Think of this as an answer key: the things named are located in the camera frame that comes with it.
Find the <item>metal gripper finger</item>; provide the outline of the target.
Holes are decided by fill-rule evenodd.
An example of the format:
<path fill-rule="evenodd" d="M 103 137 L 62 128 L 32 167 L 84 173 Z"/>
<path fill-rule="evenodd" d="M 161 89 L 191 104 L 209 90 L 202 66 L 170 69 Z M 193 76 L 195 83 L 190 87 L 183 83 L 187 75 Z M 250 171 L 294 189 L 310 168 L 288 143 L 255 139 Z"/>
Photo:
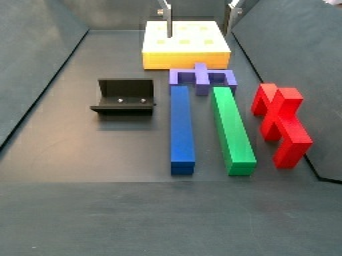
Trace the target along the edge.
<path fill-rule="evenodd" d="M 231 32 L 231 28 L 235 23 L 237 17 L 243 12 L 242 5 L 243 5 L 243 0 L 233 0 L 227 5 L 229 7 L 227 32 Z"/>
<path fill-rule="evenodd" d="M 167 37 L 173 37 L 173 6 L 167 3 L 167 0 L 158 0 L 161 8 L 158 9 L 158 15 L 163 17 L 167 22 Z"/>

